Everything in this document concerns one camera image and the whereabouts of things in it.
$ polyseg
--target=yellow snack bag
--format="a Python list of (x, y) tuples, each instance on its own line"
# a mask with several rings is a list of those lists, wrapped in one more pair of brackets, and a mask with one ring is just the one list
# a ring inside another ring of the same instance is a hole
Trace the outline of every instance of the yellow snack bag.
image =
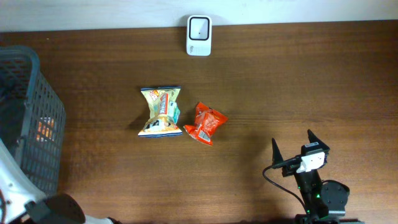
[(176, 125), (180, 110), (175, 100), (180, 89), (180, 86), (141, 89), (148, 102), (150, 118), (138, 133), (139, 137), (160, 138), (182, 135), (182, 131)]

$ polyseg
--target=laundry basket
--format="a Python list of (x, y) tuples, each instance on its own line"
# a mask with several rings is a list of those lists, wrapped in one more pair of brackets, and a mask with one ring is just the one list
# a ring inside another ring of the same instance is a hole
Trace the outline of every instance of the laundry basket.
[(28, 47), (0, 47), (0, 138), (36, 187), (57, 191), (65, 108)]

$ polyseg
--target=chip bag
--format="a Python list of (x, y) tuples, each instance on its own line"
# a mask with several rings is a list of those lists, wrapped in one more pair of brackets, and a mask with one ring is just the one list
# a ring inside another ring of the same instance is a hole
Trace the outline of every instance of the chip bag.
[(175, 100), (180, 89), (180, 86), (141, 89), (141, 93), (148, 102), (150, 118), (138, 133), (139, 137), (159, 138), (182, 135), (182, 131), (176, 125), (180, 110)]
[(211, 136), (216, 129), (224, 124), (228, 118), (217, 110), (213, 110), (203, 103), (197, 105), (195, 125), (185, 125), (184, 128), (191, 137), (208, 145), (213, 145)]

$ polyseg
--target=table surface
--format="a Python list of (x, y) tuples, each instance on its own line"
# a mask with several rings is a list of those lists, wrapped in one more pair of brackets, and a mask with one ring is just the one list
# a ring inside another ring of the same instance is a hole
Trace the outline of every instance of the table surface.
[[(303, 209), (261, 175), (271, 138), (284, 158), (310, 128), (331, 147), (322, 179), (351, 189), (346, 218), (398, 220), (398, 21), (213, 28), (209, 57), (185, 52), (185, 29), (2, 34), (32, 47), (67, 112), (59, 192), (85, 213), (124, 223), (234, 223)], [(229, 121), (214, 146), (142, 139), (140, 88), (181, 85), (179, 126), (195, 105)], [(269, 176), (299, 193), (293, 177)]]

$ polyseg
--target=electrical cable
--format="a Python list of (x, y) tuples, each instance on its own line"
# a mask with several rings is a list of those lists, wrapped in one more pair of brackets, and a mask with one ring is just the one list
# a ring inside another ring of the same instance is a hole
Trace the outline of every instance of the electrical cable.
[(269, 169), (271, 169), (271, 168), (272, 168), (272, 166), (269, 166), (269, 167), (265, 168), (265, 169), (262, 171), (262, 176), (263, 176), (266, 180), (268, 180), (268, 182), (272, 183), (272, 184), (275, 185), (276, 187), (278, 187), (278, 188), (282, 189), (283, 191), (285, 191), (285, 192), (287, 192), (287, 193), (293, 195), (293, 196), (301, 203), (301, 205), (302, 205), (303, 208), (304, 208), (305, 213), (306, 213), (307, 215), (309, 215), (309, 213), (307, 212), (307, 209), (305, 208), (305, 205), (304, 205), (303, 200), (301, 200), (301, 198), (300, 198), (299, 196), (297, 196), (297, 194), (295, 194), (295, 193), (293, 193), (293, 192), (287, 190), (286, 188), (284, 188), (284, 187), (282, 187), (281, 185), (275, 183), (274, 181), (270, 180), (270, 178), (268, 178), (268, 177), (266, 176), (267, 170), (269, 170)]

